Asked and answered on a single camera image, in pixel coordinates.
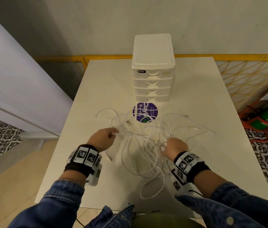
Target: table top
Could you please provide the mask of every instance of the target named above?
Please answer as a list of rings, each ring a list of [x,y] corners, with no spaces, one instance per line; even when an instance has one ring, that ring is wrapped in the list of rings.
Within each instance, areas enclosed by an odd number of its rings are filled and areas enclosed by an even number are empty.
[[[95,118],[100,110],[110,108],[118,113],[126,113],[137,104],[131,62],[131,59],[89,62],[40,186],[36,203],[59,178],[70,153],[85,143],[94,132],[108,127]],[[194,153],[223,178],[250,194],[268,200],[268,184],[214,59],[176,58],[175,62],[170,100],[155,105],[159,109],[180,108],[195,122],[215,131],[217,136],[198,146]],[[102,209],[107,205],[112,210],[121,210],[128,203],[134,203],[136,212],[161,210],[196,216],[174,199],[176,190],[169,181],[166,181],[164,189],[155,198],[141,199],[139,192],[143,182],[121,164],[120,150],[114,155],[113,161],[102,158],[98,184],[86,185],[81,207]],[[161,180],[155,181],[146,191],[152,192],[161,185]]]

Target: blue denim sleeve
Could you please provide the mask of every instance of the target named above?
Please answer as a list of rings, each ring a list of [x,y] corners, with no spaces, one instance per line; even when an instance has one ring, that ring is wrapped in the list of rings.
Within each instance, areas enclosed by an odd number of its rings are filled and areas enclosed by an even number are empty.
[[[72,228],[83,193],[82,186],[57,180],[37,205],[18,214],[8,228]]]
[[[262,226],[268,227],[268,200],[250,195],[230,182],[219,186],[211,195],[211,199],[236,209]]]

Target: person's left hand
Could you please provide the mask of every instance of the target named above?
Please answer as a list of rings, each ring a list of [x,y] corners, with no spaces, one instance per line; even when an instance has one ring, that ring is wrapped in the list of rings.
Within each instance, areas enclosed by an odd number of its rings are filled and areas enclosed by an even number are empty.
[[[119,130],[113,127],[98,130],[90,137],[87,144],[94,146],[100,153],[113,145],[116,135],[112,133],[119,133]]]

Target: jacket button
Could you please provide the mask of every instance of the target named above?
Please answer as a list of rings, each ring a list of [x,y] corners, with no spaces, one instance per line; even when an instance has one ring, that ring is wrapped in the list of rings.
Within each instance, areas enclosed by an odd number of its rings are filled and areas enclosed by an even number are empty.
[[[227,221],[227,224],[230,226],[233,225],[233,223],[234,223],[234,219],[232,217],[227,217],[226,221]]]

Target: purple round sticker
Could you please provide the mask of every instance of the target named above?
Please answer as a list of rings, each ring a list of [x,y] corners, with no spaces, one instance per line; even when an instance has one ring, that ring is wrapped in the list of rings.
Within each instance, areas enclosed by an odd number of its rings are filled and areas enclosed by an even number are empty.
[[[151,122],[151,118],[156,119],[158,115],[157,107],[153,103],[143,103],[140,102],[137,104],[137,106],[134,106],[133,108],[133,116],[136,118],[137,121],[147,123]]]

